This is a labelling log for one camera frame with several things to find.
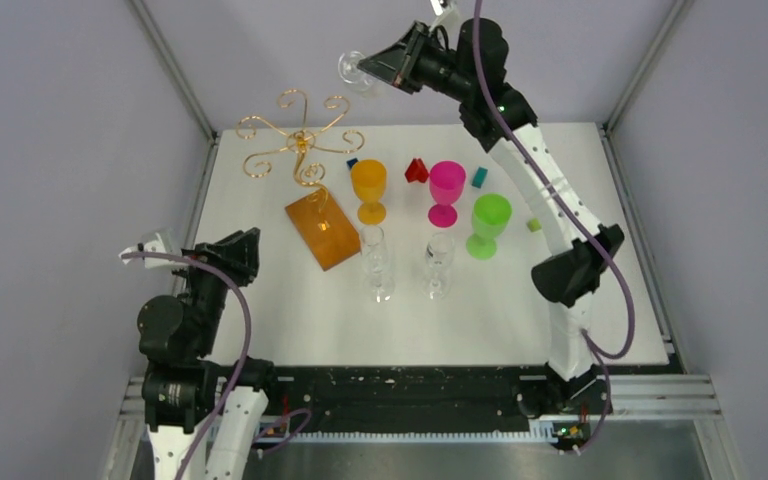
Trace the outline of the clear short wine glass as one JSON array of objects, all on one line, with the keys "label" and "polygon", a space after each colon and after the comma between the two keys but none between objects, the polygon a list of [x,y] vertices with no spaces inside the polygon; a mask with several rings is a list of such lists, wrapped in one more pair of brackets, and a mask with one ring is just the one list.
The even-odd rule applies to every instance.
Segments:
[{"label": "clear short wine glass", "polygon": [[343,52],[337,63],[338,76],[344,86],[354,94],[367,99],[381,98],[384,95],[384,84],[360,69],[360,61],[366,56],[357,51]]}]

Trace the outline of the green plastic goblet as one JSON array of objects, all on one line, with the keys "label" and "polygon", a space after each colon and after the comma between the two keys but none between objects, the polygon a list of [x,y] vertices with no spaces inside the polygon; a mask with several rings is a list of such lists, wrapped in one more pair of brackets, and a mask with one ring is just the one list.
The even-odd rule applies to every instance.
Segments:
[{"label": "green plastic goblet", "polygon": [[466,241],[468,254],[478,260],[492,258],[496,239],[505,231],[513,214],[509,200],[497,193],[480,196],[473,205],[472,234]]}]

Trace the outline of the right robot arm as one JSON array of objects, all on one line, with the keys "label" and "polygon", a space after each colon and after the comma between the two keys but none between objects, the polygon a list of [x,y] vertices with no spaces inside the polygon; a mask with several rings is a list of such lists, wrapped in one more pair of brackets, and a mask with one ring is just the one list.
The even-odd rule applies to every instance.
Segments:
[{"label": "right robot arm", "polygon": [[549,304],[552,327],[546,397],[554,409],[572,412],[594,387],[598,361],[610,356],[589,334],[603,275],[612,272],[623,295],[630,294],[614,259],[625,234],[590,211],[554,160],[535,111],[506,79],[509,50],[500,25],[487,18],[465,21],[454,48],[437,27],[416,21],[358,68],[408,94],[430,88],[457,101],[466,131],[539,220],[550,255],[532,268],[531,279]]}]

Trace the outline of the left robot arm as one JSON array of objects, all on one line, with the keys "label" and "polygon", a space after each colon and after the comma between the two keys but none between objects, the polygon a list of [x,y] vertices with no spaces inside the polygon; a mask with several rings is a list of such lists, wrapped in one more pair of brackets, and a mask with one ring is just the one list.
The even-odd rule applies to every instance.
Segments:
[{"label": "left robot arm", "polygon": [[175,247],[164,232],[123,251],[123,262],[170,268],[184,281],[175,295],[148,300],[137,316],[138,349],[148,361],[141,387],[144,421],[158,479],[234,478],[243,473],[248,449],[264,413],[281,393],[273,363],[249,356],[250,332],[230,366],[208,360],[228,296],[251,313],[242,290],[259,271],[260,231],[236,231],[214,243]]}]

